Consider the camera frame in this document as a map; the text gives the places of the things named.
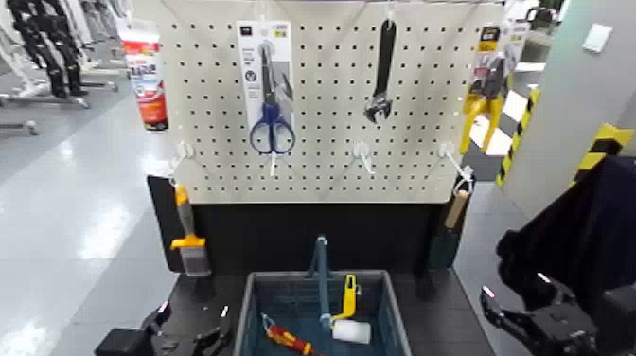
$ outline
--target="basket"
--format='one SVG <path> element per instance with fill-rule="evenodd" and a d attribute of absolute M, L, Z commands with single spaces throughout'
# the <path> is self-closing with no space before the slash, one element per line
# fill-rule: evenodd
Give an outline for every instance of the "basket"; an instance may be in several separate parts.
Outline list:
<path fill-rule="evenodd" d="M 326 245 L 324 238 L 316 241 L 309 272 L 256 272 L 249 275 L 234 356 L 299 354 L 267 337 L 262 313 L 298 338 L 311 342 L 318 354 L 411 356 L 389 274 L 380 270 L 330 272 L 326 264 Z M 316 265 L 319 273 L 315 275 Z M 362 286 L 362 297 L 358 299 L 356 313 L 351 319 L 371 324 L 371 343 L 368 345 L 331 337 L 329 311 L 338 313 L 342 310 L 348 274 L 355 275 Z"/>

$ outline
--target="blue scissors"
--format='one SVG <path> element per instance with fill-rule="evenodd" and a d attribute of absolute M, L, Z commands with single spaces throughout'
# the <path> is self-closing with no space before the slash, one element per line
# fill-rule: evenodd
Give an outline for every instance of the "blue scissors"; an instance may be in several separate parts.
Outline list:
<path fill-rule="evenodd" d="M 260 46 L 260 60 L 263 76 L 262 118 L 250 131 L 250 144 L 263 154 L 287 153 L 296 143 L 296 135 L 292 126 L 281 115 L 280 105 L 276 102 L 272 60 L 265 45 Z"/>

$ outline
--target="brown handle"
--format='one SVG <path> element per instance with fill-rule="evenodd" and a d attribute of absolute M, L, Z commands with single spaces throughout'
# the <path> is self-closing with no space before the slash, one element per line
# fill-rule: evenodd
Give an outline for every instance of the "brown handle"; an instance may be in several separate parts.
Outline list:
<path fill-rule="evenodd" d="M 446 217 L 444 221 L 444 225 L 449 229 L 452 229 L 459 220 L 459 215 L 468 200 L 468 192 L 465 190 L 460 190 L 455 197 L 455 200 L 452 202 L 452 206 L 450 207 L 449 215 Z"/>

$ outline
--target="screwdriver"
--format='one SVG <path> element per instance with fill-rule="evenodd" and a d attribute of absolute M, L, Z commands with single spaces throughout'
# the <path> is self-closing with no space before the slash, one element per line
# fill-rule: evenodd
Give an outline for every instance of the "screwdriver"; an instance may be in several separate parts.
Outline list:
<path fill-rule="evenodd" d="M 282 346 L 299 352 L 301 355 L 317 354 L 311 343 L 303 341 L 292 335 L 288 330 L 279 327 L 274 320 L 266 314 L 261 314 L 261 316 L 263 317 L 263 328 L 270 339 L 276 341 Z"/>

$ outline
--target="pegboard hook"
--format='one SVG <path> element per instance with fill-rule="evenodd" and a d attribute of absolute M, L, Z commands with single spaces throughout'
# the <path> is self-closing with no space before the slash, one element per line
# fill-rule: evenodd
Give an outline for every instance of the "pegboard hook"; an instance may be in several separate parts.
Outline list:
<path fill-rule="evenodd" d="M 258 20 L 258 26 L 260 27 L 259 31 L 262 32 L 264 30 L 264 24 L 263 22 L 267 21 L 267 19 L 270 17 L 269 16 L 269 12 L 270 12 L 270 6 L 269 6 L 269 0 L 256 0 L 256 19 Z"/>
<path fill-rule="evenodd" d="M 272 151 L 272 163 L 270 164 L 270 177 L 276 175 L 276 152 Z"/>
<path fill-rule="evenodd" d="M 457 196 L 457 194 L 459 194 L 459 187 L 461 187 L 464 183 L 468 183 L 468 194 L 472 194 L 473 169 L 471 166 L 468 166 L 468 165 L 466 165 L 463 169 L 459 167 L 459 164 L 457 163 L 457 161 L 455 161 L 455 158 L 452 156 L 454 153 L 455 153 L 455 146 L 452 144 L 452 142 L 442 142 L 439 145 L 439 152 L 437 154 L 439 154 L 439 156 L 442 158 L 448 158 L 449 161 L 452 163 L 452 166 L 455 167 L 459 175 L 462 177 L 462 179 L 459 182 L 457 182 L 455 187 L 452 189 L 452 195 Z"/>
<path fill-rule="evenodd" d="M 389 25 L 389 29 L 393 27 L 395 22 L 394 17 L 396 14 L 396 4 L 394 0 L 389 0 L 386 4 L 386 18 L 391 22 Z"/>
<path fill-rule="evenodd" d="M 362 164 L 364 165 L 366 171 L 369 174 L 373 175 L 376 173 L 373 171 L 373 167 L 371 165 L 371 158 L 369 157 L 370 153 L 371 149 L 369 148 L 369 145 L 366 144 L 364 141 L 358 142 L 353 148 L 353 156 L 358 159 L 362 159 Z"/>
<path fill-rule="evenodd" d="M 194 158 L 194 147 L 192 145 L 187 144 L 185 141 L 179 142 L 177 145 L 177 156 L 173 157 L 169 163 L 170 173 L 168 175 L 168 181 L 170 184 L 175 187 L 177 185 L 177 180 L 174 178 L 174 172 L 179 168 L 182 162 L 185 159 Z"/>

